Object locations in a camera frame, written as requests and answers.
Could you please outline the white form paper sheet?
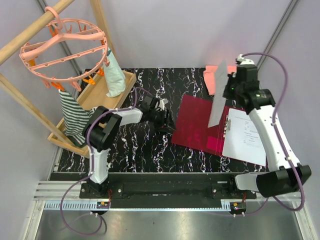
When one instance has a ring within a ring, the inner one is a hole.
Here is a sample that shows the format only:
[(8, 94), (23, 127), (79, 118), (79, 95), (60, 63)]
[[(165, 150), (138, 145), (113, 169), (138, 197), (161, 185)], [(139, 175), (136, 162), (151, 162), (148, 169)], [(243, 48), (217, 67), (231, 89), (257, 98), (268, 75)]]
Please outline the white form paper sheet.
[(230, 159), (266, 166), (266, 153), (258, 131), (245, 111), (230, 108), (230, 130), (224, 138), (222, 155)]

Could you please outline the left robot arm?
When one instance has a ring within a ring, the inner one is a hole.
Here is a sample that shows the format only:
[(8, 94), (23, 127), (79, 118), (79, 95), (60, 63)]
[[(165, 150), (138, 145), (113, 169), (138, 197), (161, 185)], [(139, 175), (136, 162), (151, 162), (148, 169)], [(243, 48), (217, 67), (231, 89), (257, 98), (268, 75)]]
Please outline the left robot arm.
[(121, 126), (148, 122), (156, 131), (173, 134), (176, 130), (168, 100), (146, 96), (134, 106), (108, 109), (99, 106), (83, 129), (89, 150), (89, 174), (86, 179), (90, 192), (97, 198), (108, 193), (107, 157)]

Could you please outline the red plastic clip folder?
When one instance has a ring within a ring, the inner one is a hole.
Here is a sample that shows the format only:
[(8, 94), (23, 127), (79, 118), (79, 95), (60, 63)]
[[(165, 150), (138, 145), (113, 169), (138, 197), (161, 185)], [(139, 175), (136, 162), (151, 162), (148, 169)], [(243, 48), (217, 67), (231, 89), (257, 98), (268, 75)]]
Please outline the red plastic clip folder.
[(185, 95), (182, 98), (171, 143), (183, 147), (223, 155), (225, 126), (231, 106), (225, 106), (218, 125), (208, 127), (212, 101)]

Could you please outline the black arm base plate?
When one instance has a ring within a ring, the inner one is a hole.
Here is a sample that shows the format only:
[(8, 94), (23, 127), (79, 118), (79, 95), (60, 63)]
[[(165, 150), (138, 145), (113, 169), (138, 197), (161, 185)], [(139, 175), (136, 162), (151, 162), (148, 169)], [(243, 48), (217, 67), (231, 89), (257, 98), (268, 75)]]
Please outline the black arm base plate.
[(250, 190), (238, 190), (234, 173), (116, 173), (101, 185), (86, 180), (81, 199), (110, 198), (112, 210), (229, 210), (226, 200), (254, 200)]

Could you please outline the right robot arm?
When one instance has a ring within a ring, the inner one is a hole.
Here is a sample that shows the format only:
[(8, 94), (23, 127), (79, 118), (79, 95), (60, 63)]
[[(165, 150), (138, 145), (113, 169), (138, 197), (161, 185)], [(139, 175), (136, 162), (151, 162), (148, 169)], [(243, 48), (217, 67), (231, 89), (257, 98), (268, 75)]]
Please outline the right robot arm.
[(258, 68), (240, 64), (228, 75), (223, 97), (236, 100), (253, 122), (262, 142), (268, 172), (243, 173), (227, 185), (228, 195), (239, 198), (245, 191), (275, 197), (298, 192), (312, 174), (309, 165), (302, 165), (293, 153), (277, 114), (276, 102), (268, 89), (261, 89)]

